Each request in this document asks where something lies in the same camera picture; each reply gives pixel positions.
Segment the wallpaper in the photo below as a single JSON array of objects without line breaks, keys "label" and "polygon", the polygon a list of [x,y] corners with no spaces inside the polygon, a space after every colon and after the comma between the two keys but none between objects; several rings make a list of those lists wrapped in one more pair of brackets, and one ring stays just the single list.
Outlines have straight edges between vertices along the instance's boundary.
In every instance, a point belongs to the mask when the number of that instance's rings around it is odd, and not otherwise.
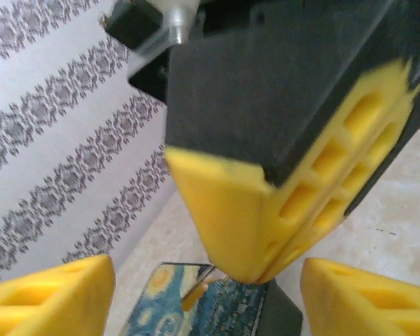
[{"label": "wallpaper", "polygon": [[0,0],[0,281],[110,253],[174,191],[165,106],[126,81],[112,0]]}]

